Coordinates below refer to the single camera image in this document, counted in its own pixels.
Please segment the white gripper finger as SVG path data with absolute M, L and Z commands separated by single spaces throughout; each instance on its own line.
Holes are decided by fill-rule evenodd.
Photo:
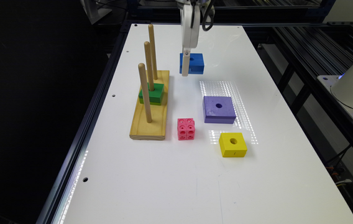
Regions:
M 189 66 L 190 66 L 190 53 L 191 53 L 191 49 L 183 47 L 183 59 L 182 59 L 182 70 L 181 70 L 181 74 L 183 77 L 188 76 Z

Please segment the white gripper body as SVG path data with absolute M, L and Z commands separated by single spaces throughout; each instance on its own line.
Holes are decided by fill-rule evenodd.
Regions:
M 198 45 L 199 28 L 209 31 L 214 24 L 215 0 L 176 0 L 181 15 L 182 47 Z

